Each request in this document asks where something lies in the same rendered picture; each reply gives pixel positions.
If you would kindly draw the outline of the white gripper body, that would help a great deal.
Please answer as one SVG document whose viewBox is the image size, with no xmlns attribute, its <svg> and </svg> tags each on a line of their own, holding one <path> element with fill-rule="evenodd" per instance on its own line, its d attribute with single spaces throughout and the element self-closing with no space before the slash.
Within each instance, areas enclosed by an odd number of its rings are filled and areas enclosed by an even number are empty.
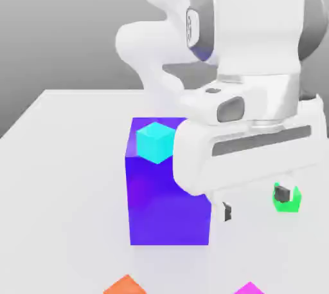
<svg viewBox="0 0 329 294">
<path fill-rule="evenodd" d="M 323 115 L 296 116 L 276 133 L 243 122 L 208 126 L 185 120 L 175 134 L 173 176 L 198 196 L 314 165 L 328 142 Z"/>
</svg>

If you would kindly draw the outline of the small green cube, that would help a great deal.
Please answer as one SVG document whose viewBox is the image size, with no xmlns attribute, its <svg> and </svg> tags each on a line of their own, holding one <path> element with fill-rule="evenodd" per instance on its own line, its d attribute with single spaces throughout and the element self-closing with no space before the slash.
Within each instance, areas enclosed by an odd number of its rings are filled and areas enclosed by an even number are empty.
<svg viewBox="0 0 329 294">
<path fill-rule="evenodd" d="M 276 201 L 274 197 L 274 189 L 272 193 L 272 201 L 278 212 L 290 212 L 290 213 L 298 212 L 301 204 L 301 198 L 302 198 L 301 191 L 297 186 L 295 186 L 293 189 L 293 200 L 287 203 L 281 203 L 279 201 Z"/>
</svg>

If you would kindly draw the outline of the small cyan cube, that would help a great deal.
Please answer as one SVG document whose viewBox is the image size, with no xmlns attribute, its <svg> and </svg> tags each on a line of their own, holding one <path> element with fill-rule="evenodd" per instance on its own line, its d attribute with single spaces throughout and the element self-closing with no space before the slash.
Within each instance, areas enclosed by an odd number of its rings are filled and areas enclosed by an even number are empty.
<svg viewBox="0 0 329 294">
<path fill-rule="evenodd" d="M 136 131 L 137 155 L 160 164 L 173 154 L 175 129 L 152 122 Z"/>
</svg>

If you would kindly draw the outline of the small magenta cube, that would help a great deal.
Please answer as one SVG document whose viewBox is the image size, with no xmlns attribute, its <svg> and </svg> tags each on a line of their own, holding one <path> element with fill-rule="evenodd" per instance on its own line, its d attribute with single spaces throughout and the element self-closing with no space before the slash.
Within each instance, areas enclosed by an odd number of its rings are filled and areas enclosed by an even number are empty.
<svg viewBox="0 0 329 294">
<path fill-rule="evenodd" d="M 233 294 L 265 294 L 259 287 L 257 287 L 253 282 L 248 282 L 243 285 Z"/>
</svg>

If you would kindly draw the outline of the small orange cube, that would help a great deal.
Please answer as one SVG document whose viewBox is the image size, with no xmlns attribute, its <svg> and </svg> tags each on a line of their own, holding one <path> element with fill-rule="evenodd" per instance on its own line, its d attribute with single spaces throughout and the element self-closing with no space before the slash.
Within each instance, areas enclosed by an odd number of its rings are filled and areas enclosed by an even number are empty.
<svg viewBox="0 0 329 294">
<path fill-rule="evenodd" d="M 103 291 L 103 294 L 147 294 L 146 291 L 130 276 L 125 275 Z"/>
</svg>

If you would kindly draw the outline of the large purple box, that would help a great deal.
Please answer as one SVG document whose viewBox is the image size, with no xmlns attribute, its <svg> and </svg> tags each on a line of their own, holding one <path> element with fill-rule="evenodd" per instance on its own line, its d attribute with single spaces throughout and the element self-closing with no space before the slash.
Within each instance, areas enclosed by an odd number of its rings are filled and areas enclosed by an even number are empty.
<svg viewBox="0 0 329 294">
<path fill-rule="evenodd" d="M 155 164 L 137 155 L 136 131 L 152 122 L 176 131 L 183 118 L 132 119 L 125 153 L 130 243 L 206 246 L 211 220 L 207 197 L 192 196 L 176 184 L 172 156 Z"/>
</svg>

